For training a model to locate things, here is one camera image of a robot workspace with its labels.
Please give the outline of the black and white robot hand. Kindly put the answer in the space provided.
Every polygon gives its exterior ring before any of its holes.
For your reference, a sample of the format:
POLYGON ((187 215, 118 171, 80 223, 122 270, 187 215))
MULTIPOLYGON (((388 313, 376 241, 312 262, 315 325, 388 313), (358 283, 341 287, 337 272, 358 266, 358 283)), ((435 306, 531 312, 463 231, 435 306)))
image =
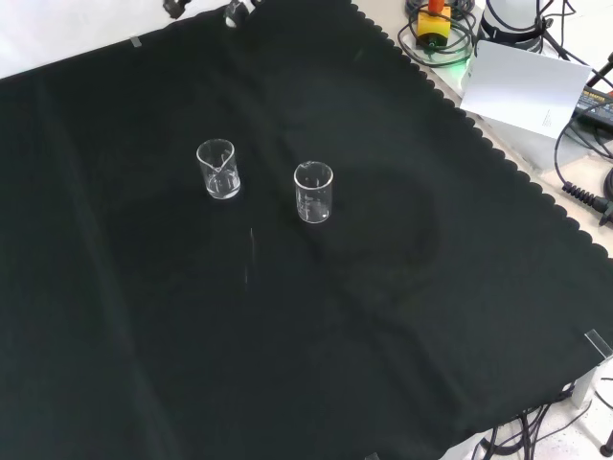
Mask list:
MULTIPOLYGON (((171 19, 179 19, 191 0, 164 0, 163 8, 171 19)), ((224 10, 224 21, 228 28, 236 29, 263 4, 261 0, 232 0, 224 10)))

